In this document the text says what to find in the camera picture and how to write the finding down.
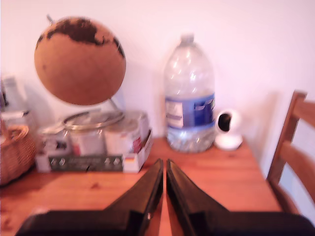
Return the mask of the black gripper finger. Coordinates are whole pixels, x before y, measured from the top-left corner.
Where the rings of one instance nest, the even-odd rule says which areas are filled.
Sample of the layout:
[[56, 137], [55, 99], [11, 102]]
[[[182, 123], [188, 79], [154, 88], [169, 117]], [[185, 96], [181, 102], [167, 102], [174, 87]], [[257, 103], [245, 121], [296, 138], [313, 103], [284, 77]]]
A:
[[163, 161], [158, 159], [136, 184], [105, 211], [107, 231], [146, 231], [163, 192]]
[[166, 161], [166, 190], [185, 234], [207, 234], [207, 213], [229, 214], [229, 210], [200, 189], [173, 161]]

